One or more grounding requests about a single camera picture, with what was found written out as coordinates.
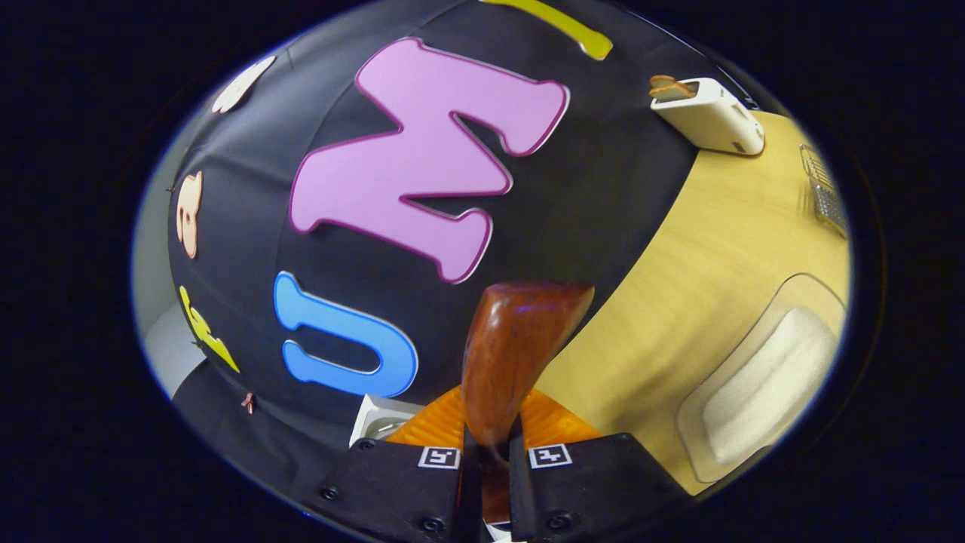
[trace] wooden table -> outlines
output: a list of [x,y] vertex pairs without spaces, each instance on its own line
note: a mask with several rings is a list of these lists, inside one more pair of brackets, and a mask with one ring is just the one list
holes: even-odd
[[790,276],[809,273],[848,301],[848,243],[814,218],[798,147],[808,138],[788,118],[753,113],[764,151],[699,152],[632,271],[537,383],[604,434],[632,433],[691,494],[709,484],[676,429],[683,399]]

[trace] metal grater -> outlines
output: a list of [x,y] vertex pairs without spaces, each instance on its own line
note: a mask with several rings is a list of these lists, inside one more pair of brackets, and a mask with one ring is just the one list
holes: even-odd
[[801,164],[804,166],[805,173],[808,174],[808,181],[811,183],[811,190],[814,194],[814,215],[817,220],[833,228],[843,238],[847,238],[847,220],[844,218],[844,206],[835,191],[835,186],[831,181],[831,176],[824,169],[824,165],[814,153],[811,146],[801,144]]

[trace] blue letter u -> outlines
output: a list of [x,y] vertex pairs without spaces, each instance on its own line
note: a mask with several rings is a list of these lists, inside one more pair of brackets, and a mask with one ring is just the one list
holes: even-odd
[[323,330],[367,345],[378,354],[378,368],[362,372],[313,357],[288,340],[282,345],[282,356],[291,375],[299,381],[312,381],[360,396],[389,398],[409,388],[419,370],[415,346],[400,329],[372,315],[302,292],[294,275],[287,271],[275,278],[275,313],[287,329],[307,326]]

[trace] black background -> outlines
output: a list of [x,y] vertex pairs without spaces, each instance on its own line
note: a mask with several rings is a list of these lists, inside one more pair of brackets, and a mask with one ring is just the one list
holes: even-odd
[[[344,7],[3,8],[10,62],[0,84],[14,114],[4,120],[14,172],[5,540],[341,540],[239,475],[178,420],[141,361],[128,262],[142,180],[180,121],[162,109],[193,105],[191,92]],[[961,180],[951,165],[962,47],[953,7],[638,7],[753,74],[815,133],[847,143],[877,199],[888,281],[877,349],[830,431],[653,538],[961,540],[953,517],[965,469],[954,420],[963,358],[952,334],[963,315],[952,312],[960,270],[951,220]]]

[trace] wooden handle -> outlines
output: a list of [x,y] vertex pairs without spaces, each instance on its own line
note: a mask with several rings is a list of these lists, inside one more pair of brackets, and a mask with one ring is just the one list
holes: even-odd
[[482,293],[462,361],[466,423],[479,445],[501,447],[539,374],[593,300],[587,284],[500,283]]

